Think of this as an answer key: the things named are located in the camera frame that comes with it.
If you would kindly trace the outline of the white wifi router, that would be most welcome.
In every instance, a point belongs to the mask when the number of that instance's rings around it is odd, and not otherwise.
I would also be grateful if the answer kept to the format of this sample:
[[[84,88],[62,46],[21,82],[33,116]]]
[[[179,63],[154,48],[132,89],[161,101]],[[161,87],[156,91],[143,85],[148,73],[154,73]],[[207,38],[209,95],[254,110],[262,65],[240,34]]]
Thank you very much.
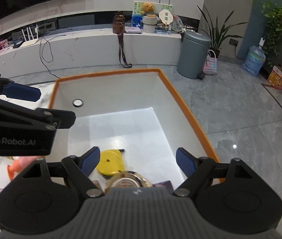
[[[24,38],[23,43],[21,44],[20,48],[24,48],[30,45],[34,45],[39,40],[39,26],[36,25],[34,27],[34,30],[32,30],[30,27],[26,27],[26,29],[22,29],[22,35]]]

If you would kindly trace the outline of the yellow round tape measure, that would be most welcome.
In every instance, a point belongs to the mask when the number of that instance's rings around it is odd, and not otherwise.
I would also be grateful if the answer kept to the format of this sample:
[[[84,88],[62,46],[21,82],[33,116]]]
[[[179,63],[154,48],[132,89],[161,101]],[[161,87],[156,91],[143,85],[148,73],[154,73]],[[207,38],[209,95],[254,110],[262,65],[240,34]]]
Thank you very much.
[[[104,177],[112,177],[125,171],[124,149],[109,149],[100,153],[100,161],[96,167],[98,173]]]

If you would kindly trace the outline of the round silver tin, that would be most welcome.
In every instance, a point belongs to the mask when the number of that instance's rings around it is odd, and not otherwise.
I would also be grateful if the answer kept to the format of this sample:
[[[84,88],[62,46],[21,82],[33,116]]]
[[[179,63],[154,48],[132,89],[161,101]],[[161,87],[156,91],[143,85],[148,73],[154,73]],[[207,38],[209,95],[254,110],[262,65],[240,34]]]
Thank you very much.
[[[104,192],[108,194],[112,188],[150,188],[152,183],[134,171],[122,171],[111,177],[105,186]]]

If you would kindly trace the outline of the orange cardboard box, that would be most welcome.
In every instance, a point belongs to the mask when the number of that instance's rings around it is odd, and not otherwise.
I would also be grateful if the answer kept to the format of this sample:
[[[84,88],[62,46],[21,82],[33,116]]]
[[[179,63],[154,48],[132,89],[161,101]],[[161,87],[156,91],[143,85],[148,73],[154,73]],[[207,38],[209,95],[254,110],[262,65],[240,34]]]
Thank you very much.
[[[271,73],[268,77],[270,85],[278,90],[282,89],[282,68],[279,66],[273,66]]]

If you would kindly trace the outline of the brown leather bag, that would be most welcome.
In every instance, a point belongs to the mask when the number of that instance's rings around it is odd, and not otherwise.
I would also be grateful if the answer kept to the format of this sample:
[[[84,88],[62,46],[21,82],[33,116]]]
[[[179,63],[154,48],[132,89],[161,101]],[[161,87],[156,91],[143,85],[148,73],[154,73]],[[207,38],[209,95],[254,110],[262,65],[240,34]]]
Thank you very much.
[[[112,31],[118,37],[119,43],[119,62],[123,68],[131,68],[133,65],[129,64],[126,61],[125,53],[124,53],[124,33],[125,33],[125,17],[123,16],[122,12],[118,11],[113,18],[112,23]]]

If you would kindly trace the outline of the grey pedal trash bin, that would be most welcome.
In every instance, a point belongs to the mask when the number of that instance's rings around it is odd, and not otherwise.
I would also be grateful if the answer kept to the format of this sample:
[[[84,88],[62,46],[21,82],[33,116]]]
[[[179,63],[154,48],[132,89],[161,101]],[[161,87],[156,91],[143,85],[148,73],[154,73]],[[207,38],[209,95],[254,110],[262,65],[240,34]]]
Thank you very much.
[[[177,72],[189,79],[198,79],[203,73],[211,39],[205,33],[184,32]]]

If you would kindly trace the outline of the green ivy plant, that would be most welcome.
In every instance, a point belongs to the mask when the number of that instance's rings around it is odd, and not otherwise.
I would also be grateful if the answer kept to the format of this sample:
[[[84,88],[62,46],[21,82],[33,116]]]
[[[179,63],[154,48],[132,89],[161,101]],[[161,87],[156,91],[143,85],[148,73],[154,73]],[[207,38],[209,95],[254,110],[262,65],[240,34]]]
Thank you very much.
[[[282,5],[263,3],[262,14],[266,18],[264,51],[267,65],[273,66],[272,59],[279,54],[278,45],[282,40]]]

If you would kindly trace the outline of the round paper fan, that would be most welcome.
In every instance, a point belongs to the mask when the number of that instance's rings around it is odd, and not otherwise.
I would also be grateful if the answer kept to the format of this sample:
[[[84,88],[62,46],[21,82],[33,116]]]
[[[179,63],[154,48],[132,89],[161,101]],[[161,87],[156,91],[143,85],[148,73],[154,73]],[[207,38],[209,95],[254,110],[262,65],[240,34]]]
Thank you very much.
[[[162,9],[159,12],[159,19],[165,26],[170,25],[173,22],[173,15],[168,9]]]

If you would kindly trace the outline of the blue water jug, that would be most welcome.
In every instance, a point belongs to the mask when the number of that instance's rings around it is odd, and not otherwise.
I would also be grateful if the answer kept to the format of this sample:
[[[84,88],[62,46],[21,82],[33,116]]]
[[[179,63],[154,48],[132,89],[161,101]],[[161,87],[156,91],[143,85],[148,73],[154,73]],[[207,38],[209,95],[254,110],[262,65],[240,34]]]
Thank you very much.
[[[263,50],[265,39],[261,38],[258,46],[251,46],[244,63],[242,64],[243,70],[249,75],[256,77],[263,66],[266,56]]]

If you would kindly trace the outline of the green painted canvas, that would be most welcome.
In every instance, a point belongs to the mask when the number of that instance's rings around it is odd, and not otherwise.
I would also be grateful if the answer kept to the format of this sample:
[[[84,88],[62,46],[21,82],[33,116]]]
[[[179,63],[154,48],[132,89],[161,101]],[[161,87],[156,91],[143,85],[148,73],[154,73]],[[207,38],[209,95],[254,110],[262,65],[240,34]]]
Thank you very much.
[[[143,22],[142,17],[148,14],[157,15],[163,9],[169,10],[172,12],[173,6],[169,4],[162,3],[151,3],[151,2],[142,2],[142,1],[134,1],[133,10],[132,10],[132,20],[131,25],[133,27],[142,28]]]

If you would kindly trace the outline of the white knitted basket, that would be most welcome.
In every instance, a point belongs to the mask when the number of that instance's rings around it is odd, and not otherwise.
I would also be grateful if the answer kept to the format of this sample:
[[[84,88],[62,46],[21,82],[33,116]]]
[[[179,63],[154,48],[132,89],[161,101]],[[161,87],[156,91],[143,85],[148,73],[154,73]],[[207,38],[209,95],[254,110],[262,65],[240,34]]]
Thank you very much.
[[[155,33],[155,26],[158,18],[156,15],[145,15],[142,17],[143,31],[145,33]]]

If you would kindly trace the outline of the pink plastic cup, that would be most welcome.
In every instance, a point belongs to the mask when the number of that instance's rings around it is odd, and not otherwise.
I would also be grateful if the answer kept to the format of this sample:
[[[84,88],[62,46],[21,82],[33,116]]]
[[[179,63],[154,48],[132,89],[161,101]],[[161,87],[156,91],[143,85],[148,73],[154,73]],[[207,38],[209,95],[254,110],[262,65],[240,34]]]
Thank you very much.
[[[11,165],[7,166],[7,173],[9,180],[12,181],[14,179],[15,173],[20,173],[36,158],[37,157],[35,156],[27,156],[27,157],[19,157],[17,160],[14,160]]]

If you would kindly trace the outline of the tall green leaf plant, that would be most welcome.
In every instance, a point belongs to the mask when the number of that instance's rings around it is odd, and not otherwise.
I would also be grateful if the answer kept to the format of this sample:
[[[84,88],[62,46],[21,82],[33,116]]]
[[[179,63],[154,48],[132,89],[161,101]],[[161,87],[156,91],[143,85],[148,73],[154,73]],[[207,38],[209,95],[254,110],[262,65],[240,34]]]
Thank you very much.
[[[204,29],[204,28],[202,29],[199,27],[197,30],[203,31],[204,33],[208,35],[208,37],[211,40],[210,50],[216,53],[217,58],[221,53],[221,45],[226,39],[243,38],[243,36],[240,36],[240,35],[228,34],[231,28],[235,26],[247,24],[247,22],[240,22],[236,24],[227,24],[228,20],[234,14],[234,10],[230,12],[230,14],[226,17],[224,23],[222,25],[219,25],[218,16],[216,17],[215,22],[213,22],[212,17],[205,6],[203,6],[203,9],[201,9],[197,5],[197,8],[201,12],[201,17],[203,18],[203,22],[207,26],[207,29]]]

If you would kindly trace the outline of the small round white lid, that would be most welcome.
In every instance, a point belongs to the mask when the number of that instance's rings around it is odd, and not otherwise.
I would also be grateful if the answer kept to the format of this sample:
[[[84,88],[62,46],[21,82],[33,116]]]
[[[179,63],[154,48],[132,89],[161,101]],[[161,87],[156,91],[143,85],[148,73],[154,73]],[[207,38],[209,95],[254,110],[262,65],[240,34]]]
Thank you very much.
[[[73,100],[72,103],[74,107],[81,107],[84,104],[84,102],[81,99],[75,99]]]

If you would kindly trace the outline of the woven pastel basket bag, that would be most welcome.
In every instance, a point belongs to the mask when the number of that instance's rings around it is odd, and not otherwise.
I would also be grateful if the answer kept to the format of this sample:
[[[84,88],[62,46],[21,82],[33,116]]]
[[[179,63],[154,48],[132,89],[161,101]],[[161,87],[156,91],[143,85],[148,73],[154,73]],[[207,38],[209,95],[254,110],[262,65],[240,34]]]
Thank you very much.
[[[217,58],[213,50],[208,51],[208,55],[203,67],[203,73],[207,75],[214,75],[217,73]]]

